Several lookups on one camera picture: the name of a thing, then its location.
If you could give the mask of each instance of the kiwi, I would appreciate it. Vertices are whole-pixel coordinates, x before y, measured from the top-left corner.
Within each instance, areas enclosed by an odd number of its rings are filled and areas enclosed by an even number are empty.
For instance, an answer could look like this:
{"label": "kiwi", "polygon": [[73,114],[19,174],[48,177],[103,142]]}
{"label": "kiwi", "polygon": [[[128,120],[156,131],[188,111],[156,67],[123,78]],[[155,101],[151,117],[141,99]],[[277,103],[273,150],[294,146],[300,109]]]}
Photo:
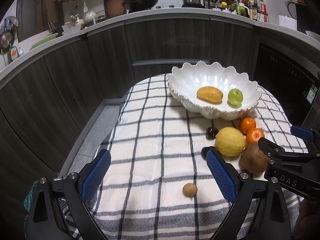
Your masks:
{"label": "kiwi", "polygon": [[193,184],[193,183],[187,183],[186,185],[183,186],[183,189],[182,189],[182,193],[186,197],[193,197],[194,195],[197,194],[197,192],[198,192],[198,188],[196,184]]}
{"label": "kiwi", "polygon": [[258,143],[248,144],[243,151],[239,166],[243,171],[251,173],[253,176],[260,176],[266,169],[270,159],[259,149]]}

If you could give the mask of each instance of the white plate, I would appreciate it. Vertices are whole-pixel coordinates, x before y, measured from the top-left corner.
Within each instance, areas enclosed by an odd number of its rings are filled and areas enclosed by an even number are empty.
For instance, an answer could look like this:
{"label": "white plate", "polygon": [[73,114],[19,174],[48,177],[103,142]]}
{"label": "white plate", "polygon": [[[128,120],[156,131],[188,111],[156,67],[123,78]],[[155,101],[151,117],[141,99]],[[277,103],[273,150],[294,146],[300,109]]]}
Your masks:
{"label": "white plate", "polygon": [[[196,65],[184,63],[182,68],[173,67],[172,73],[166,75],[172,96],[191,112],[201,113],[205,118],[235,120],[254,110],[261,97],[257,91],[258,83],[249,81],[247,73],[237,73],[235,68],[223,68],[215,62],[207,65],[199,61]],[[212,86],[223,92],[222,102],[212,104],[197,98],[200,87]],[[228,102],[228,93],[231,89],[241,90],[244,100],[239,107],[231,107]]]}
{"label": "white plate", "polygon": [[314,32],[311,32],[311,31],[306,31],[306,34],[314,39],[316,39],[317,41],[320,41],[320,35],[314,33]]}

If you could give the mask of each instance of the wooden cutting board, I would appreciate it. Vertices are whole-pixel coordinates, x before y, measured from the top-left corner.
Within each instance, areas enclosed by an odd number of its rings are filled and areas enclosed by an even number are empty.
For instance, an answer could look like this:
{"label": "wooden cutting board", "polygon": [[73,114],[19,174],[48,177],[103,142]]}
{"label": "wooden cutting board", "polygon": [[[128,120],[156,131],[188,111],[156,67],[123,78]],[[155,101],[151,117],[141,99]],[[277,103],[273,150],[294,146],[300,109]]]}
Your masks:
{"label": "wooden cutting board", "polygon": [[123,0],[103,0],[106,19],[127,14],[127,10],[122,6]]}

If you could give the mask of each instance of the green apple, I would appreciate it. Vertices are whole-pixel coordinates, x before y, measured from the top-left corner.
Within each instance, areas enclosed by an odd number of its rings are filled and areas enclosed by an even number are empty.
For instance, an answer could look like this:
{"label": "green apple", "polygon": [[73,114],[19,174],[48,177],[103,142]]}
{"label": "green apple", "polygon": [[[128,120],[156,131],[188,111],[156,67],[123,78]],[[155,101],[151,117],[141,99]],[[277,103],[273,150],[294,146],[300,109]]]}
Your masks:
{"label": "green apple", "polygon": [[239,106],[243,101],[243,94],[238,88],[233,88],[228,93],[228,103],[232,106]]}

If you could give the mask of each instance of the mango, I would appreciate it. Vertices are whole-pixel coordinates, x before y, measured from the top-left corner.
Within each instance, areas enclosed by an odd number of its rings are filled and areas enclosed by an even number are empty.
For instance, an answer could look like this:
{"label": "mango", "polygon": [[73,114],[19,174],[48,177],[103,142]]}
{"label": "mango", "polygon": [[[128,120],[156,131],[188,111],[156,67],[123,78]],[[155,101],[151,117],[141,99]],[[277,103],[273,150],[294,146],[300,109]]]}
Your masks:
{"label": "mango", "polygon": [[223,98],[223,93],[215,87],[201,87],[197,91],[197,97],[212,103],[220,103]]}

